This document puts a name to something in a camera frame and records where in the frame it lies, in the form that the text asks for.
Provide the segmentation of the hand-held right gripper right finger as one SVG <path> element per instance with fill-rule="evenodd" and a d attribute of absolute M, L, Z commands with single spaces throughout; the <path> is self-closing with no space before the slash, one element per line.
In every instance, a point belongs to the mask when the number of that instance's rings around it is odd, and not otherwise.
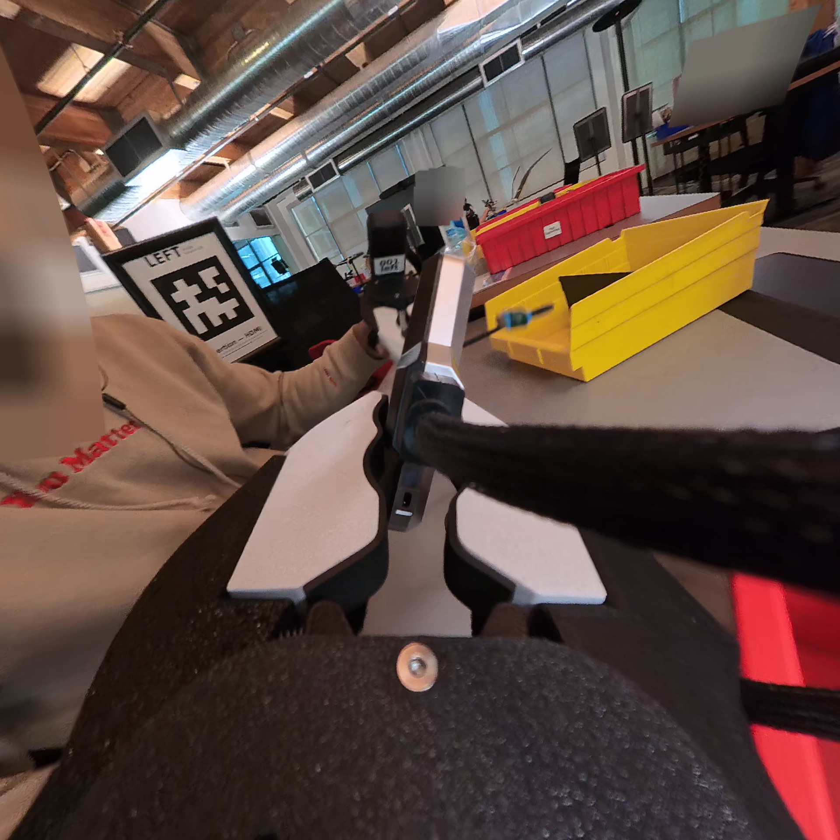
<path fill-rule="evenodd" d="M 468 606 L 599 606 L 606 588 L 579 531 L 458 490 L 446 518 L 445 578 Z"/>

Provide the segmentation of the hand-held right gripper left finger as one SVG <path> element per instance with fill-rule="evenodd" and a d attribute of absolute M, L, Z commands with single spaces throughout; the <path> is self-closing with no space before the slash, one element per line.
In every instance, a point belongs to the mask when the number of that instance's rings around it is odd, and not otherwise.
<path fill-rule="evenodd" d="M 384 407 L 383 394 L 364 395 L 288 449 L 227 582 L 230 596 L 313 601 L 341 564 L 382 543 L 385 503 L 364 458 Z"/>

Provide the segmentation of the thin black cable green plug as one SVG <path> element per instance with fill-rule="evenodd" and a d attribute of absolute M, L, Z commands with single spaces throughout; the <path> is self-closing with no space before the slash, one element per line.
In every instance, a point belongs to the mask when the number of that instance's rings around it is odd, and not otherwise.
<path fill-rule="evenodd" d="M 500 331 L 509 332 L 514 329 L 526 328 L 529 326 L 532 320 L 541 317 L 545 314 L 549 314 L 552 310 L 554 310 L 554 304 L 549 303 L 532 310 L 509 309 L 502 311 L 497 315 L 497 322 L 494 327 L 484 332 L 478 333 L 470 339 L 466 339 L 464 341 L 463 346 L 469 347 L 472 344 L 488 339 L 490 336 Z"/>

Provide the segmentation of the red plastic bin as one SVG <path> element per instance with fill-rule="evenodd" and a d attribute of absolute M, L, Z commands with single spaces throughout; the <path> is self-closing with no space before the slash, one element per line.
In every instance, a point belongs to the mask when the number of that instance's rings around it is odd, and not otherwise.
<path fill-rule="evenodd" d="M 742 676 L 839 688 L 838 600 L 744 574 L 731 581 Z M 754 726 L 759 756 L 806 838 L 839 838 L 838 742 Z"/>

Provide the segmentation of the yellow plastic bin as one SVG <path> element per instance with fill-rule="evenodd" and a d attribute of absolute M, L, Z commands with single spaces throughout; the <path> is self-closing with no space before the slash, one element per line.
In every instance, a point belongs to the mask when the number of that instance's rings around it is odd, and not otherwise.
<path fill-rule="evenodd" d="M 490 347 L 508 358 L 590 382 L 752 288 L 763 199 L 630 227 L 485 305 L 487 328 L 509 309 L 554 310 L 500 331 Z M 629 271 L 568 308 L 561 276 Z"/>

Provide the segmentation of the black monitor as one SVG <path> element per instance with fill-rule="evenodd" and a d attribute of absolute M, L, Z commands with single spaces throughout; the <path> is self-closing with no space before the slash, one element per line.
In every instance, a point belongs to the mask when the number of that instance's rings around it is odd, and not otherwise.
<path fill-rule="evenodd" d="M 269 371 L 294 371 L 311 361 L 310 348 L 339 340 L 362 320 L 359 295 L 329 259 L 262 291 L 279 340 L 252 364 Z"/>

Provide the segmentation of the long red bin white label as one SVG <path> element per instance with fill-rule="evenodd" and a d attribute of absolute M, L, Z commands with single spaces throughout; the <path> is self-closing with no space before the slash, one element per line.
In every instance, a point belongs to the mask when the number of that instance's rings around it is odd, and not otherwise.
<path fill-rule="evenodd" d="M 477 228 L 476 243 L 491 274 L 593 235 L 640 211 L 642 164 L 569 185 Z"/>

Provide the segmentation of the framed marker sign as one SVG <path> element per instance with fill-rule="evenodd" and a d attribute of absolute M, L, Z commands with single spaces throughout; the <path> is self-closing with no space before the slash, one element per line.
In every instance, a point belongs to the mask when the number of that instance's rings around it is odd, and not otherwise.
<path fill-rule="evenodd" d="M 103 260 L 144 315 L 205 342 L 224 361 L 250 361 L 281 342 L 260 289 L 215 218 Z"/>

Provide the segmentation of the rectangular air vent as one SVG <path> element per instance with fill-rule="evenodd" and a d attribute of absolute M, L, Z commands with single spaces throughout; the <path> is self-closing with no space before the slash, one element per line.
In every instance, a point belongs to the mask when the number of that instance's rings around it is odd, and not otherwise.
<path fill-rule="evenodd" d="M 142 112 L 102 147 L 104 157 L 122 182 L 131 181 L 168 151 L 167 136 L 148 112 Z"/>
<path fill-rule="evenodd" d="M 517 38 L 479 63 L 482 86 L 488 88 L 523 64 L 522 42 Z"/>

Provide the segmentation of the black bin divider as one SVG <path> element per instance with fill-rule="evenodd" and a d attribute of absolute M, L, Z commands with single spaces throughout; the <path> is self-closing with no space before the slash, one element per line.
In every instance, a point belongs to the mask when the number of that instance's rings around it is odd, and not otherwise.
<path fill-rule="evenodd" d="M 568 308 L 625 278 L 629 271 L 561 276 L 559 283 Z"/>

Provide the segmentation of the black tablet on pole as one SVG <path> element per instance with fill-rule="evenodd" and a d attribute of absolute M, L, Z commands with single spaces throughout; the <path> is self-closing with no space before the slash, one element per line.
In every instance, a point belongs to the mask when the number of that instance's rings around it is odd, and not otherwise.
<path fill-rule="evenodd" d="M 581 163 L 596 159 L 612 147 L 608 114 L 601 107 L 577 121 L 573 126 L 574 140 Z"/>
<path fill-rule="evenodd" d="M 652 82 L 626 91 L 622 96 L 622 142 L 632 143 L 654 131 Z"/>

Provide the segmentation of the person's beige hoodie torso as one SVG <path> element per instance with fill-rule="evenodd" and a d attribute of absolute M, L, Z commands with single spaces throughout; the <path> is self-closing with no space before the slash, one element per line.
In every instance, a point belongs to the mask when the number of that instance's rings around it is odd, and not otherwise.
<path fill-rule="evenodd" d="M 106 433 L 2 463 L 2 777 L 68 741 L 114 635 L 153 575 L 277 451 L 225 412 L 198 438 L 105 401 Z"/>

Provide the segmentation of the black floor lamp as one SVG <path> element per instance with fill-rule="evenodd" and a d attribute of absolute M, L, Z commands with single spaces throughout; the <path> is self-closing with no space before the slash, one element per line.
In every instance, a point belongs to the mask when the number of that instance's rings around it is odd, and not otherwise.
<path fill-rule="evenodd" d="M 601 34 L 608 29 L 614 31 L 624 92 L 631 90 L 627 65 L 627 49 L 623 34 L 624 21 L 631 17 L 642 3 L 643 1 L 622 1 L 606 11 L 592 26 L 592 31 L 596 34 Z"/>

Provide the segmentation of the silver air duct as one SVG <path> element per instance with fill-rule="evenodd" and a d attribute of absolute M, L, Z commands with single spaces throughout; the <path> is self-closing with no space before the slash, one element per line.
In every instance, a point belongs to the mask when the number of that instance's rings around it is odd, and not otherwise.
<path fill-rule="evenodd" d="M 432 39 L 430 56 L 437 55 L 439 44 L 442 56 L 454 54 L 476 34 L 482 4 L 453 2 L 415 35 Z M 185 165 L 197 163 L 204 153 L 246 130 L 251 118 L 273 108 L 321 65 L 346 52 L 345 47 L 390 17 L 394 8 L 401 9 L 397 2 L 295 2 L 283 20 L 249 39 L 224 71 L 202 84 L 184 108 L 162 124 L 164 140 L 170 142 L 171 150 L 183 152 Z M 184 205 L 185 214 L 203 219 L 218 211 L 220 216 L 233 217 L 233 210 L 222 212 L 234 201 L 223 193 L 235 185 L 237 172 L 231 170 L 229 179 L 223 176 L 216 186 L 207 183 L 209 192 L 193 194 Z M 140 208 L 144 190 L 128 187 L 114 176 L 82 201 L 80 210 L 88 217 L 115 223 Z"/>

